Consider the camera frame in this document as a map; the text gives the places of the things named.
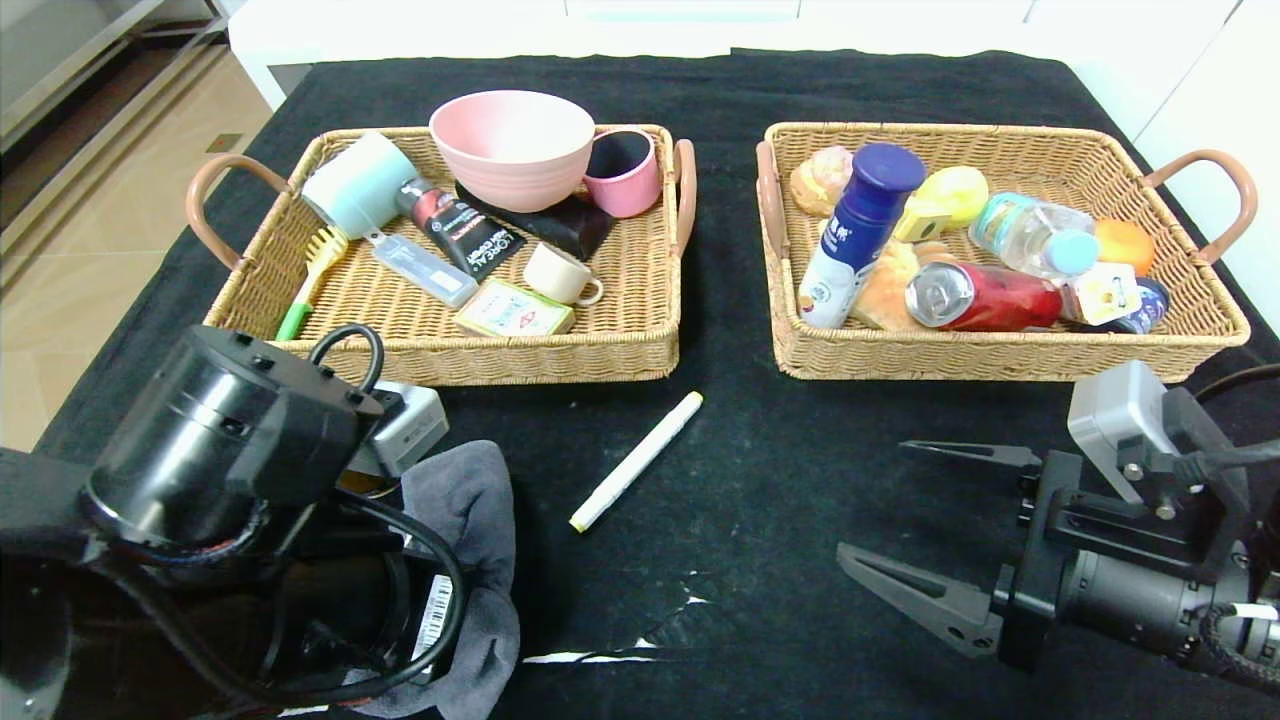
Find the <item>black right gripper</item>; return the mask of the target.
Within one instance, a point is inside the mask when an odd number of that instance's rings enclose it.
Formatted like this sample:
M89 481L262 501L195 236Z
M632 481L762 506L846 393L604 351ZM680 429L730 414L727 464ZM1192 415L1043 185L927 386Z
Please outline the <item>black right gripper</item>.
M1171 521L1138 505L1080 488L1083 461L1029 447L905 439L899 447L1018 469L1027 541L997 585L997 612L982 588L840 542L844 573L904 616L969 657L993 656L1033 673L1061 625L1075 625L1213 674L1201 638L1199 611L1215 583L1194 569L1189 542Z

